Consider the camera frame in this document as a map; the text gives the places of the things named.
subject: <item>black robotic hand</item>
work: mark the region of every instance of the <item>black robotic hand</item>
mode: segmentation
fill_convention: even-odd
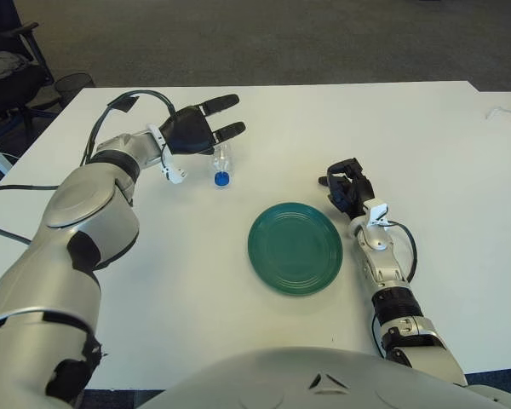
[[[172,154],[214,153],[214,145],[244,132],[246,126],[236,122],[212,131],[206,117],[238,104],[235,94],[219,96],[198,105],[182,108],[159,128]]]
[[[351,220],[364,214],[366,200],[375,198],[373,186],[362,174],[356,158],[333,164],[327,169],[327,176],[320,177],[318,183],[330,189],[330,202]]]

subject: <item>silver arm segment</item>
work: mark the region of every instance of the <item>silver arm segment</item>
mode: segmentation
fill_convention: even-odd
[[[411,286],[393,254],[386,231],[388,206],[380,199],[364,202],[365,215],[353,219],[350,233],[357,241],[365,287],[381,324],[387,359],[458,385],[467,385],[433,323],[424,317]]]
[[[43,213],[32,243],[0,279],[0,408],[58,408],[100,362],[93,271],[133,245],[136,177],[159,161],[151,134],[123,134],[75,169]]]

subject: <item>plastic bottle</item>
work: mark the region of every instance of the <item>plastic bottle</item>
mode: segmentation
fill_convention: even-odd
[[[214,147],[214,155],[212,155],[210,168],[214,185],[218,188],[224,188],[231,182],[231,147],[228,143],[223,142]]]

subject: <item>blue bottle cap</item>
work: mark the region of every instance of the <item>blue bottle cap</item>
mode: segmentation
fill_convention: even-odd
[[[214,182],[218,186],[226,186],[229,184],[229,174],[227,172],[216,172]]]

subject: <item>floor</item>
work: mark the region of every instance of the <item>floor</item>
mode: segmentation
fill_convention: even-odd
[[[511,0],[16,4],[21,20],[40,23],[36,38],[56,78],[88,72],[102,87],[465,79],[511,91]],[[38,102],[53,95],[45,89]],[[37,133],[48,124],[38,119]],[[22,127],[0,140],[3,152],[24,149]],[[511,370],[468,380],[511,391]],[[130,409],[154,393],[86,391],[81,407]]]

